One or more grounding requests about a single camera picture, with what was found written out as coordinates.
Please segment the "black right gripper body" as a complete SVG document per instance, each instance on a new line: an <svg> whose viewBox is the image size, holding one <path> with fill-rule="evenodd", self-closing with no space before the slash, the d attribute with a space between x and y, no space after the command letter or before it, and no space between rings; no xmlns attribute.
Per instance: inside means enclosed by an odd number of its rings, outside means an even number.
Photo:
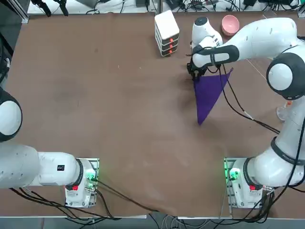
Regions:
<svg viewBox="0 0 305 229"><path fill-rule="evenodd" d="M196 67L192 61L190 61L189 63L187 63L186 68L187 68L188 73L189 73L192 77L201 77L201 76L203 76L203 75L206 73L206 71L207 71L207 68L206 68L206 67Z"/></svg>

